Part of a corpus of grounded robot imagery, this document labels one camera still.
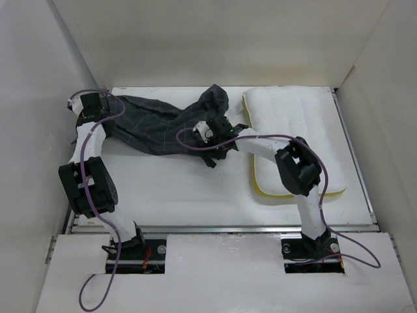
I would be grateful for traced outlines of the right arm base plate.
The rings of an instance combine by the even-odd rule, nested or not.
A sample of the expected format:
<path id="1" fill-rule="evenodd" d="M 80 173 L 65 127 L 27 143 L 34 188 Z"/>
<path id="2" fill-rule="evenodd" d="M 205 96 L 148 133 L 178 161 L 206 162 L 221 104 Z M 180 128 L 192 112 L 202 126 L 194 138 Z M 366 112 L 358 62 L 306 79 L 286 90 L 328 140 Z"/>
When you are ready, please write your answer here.
<path id="1" fill-rule="evenodd" d="M 281 254 L 286 274 L 344 274 L 339 253 L 338 239 L 333 235 L 318 250 L 308 248 L 301 236 L 281 236 Z"/>

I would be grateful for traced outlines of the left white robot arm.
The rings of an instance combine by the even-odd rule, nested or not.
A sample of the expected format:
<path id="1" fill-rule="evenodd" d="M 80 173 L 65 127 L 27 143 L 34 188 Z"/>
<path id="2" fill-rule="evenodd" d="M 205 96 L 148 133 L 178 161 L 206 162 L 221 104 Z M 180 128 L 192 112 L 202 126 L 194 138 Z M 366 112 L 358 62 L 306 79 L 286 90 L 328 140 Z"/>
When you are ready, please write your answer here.
<path id="1" fill-rule="evenodd" d="M 127 221 L 116 210 L 117 188 L 102 160 L 104 140 L 111 136 L 116 120 L 125 106 L 117 98 L 119 108 L 111 112 L 111 93 L 85 89 L 73 94 L 67 107 L 76 117 L 76 147 L 68 164 L 58 169 L 59 178 L 73 212 L 85 218 L 97 218 L 112 234 L 108 246 L 103 246 L 114 260 L 134 260 L 142 257 L 146 243 L 134 221 Z"/>

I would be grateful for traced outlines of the dark grey checked pillowcase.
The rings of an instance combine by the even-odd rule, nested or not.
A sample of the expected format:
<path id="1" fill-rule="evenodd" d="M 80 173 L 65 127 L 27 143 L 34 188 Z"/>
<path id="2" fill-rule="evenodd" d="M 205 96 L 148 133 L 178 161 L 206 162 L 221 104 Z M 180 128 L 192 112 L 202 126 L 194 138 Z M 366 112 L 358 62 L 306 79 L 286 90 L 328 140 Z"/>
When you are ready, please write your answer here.
<path id="1" fill-rule="evenodd" d="M 124 114 L 108 126 L 109 136 L 150 155 L 184 154 L 198 156 L 176 140 L 178 131 L 192 128 L 199 121 L 225 115 L 229 97 L 225 90 L 212 85 L 198 100 L 184 109 L 161 100 L 121 95 L 120 100 L 109 95 L 101 98 L 111 115 L 125 109 Z"/>

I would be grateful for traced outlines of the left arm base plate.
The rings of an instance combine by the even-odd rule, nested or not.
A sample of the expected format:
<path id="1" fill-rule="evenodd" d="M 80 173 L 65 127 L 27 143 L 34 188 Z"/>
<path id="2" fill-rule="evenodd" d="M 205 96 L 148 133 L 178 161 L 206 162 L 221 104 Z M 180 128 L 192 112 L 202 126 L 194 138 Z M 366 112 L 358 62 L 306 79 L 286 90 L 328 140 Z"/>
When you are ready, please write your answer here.
<path id="1" fill-rule="evenodd" d="M 105 265 L 107 274 L 116 268 L 116 274 L 159 275 L 165 273 L 167 239 L 146 239 L 145 246 L 122 247 L 119 262 L 115 267 L 117 247 L 114 244 L 102 246 L 108 254 Z"/>

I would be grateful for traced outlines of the white pillow yellow edge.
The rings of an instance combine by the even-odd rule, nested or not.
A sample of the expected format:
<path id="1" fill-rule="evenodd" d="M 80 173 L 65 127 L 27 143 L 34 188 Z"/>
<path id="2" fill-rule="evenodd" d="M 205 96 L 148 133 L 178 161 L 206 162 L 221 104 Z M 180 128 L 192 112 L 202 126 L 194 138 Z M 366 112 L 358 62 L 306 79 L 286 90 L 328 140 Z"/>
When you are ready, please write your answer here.
<path id="1" fill-rule="evenodd" d="M 254 87 L 243 93 L 242 106 L 254 131 L 304 138 L 328 171 L 326 195 L 338 196 L 347 183 L 325 122 L 330 96 L 328 87 Z"/>

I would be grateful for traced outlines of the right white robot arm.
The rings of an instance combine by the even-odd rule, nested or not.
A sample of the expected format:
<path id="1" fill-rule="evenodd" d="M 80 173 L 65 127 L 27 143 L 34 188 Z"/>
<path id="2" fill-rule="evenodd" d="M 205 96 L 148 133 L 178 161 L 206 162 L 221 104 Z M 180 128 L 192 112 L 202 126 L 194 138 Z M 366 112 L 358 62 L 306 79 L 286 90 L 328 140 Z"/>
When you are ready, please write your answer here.
<path id="1" fill-rule="evenodd" d="M 295 197 L 301 219 L 301 238 L 295 246 L 283 244 L 289 250 L 285 257 L 303 262 L 329 257 L 332 232 L 324 219 L 323 193 L 319 190 L 321 179 L 327 179 L 328 174 L 303 138 L 260 134 L 247 125 L 233 126 L 224 116 L 200 121 L 192 132 L 199 140 L 197 151 L 209 152 L 205 162 L 210 167 L 215 167 L 214 160 L 224 159 L 232 149 L 271 161 L 282 185 Z"/>

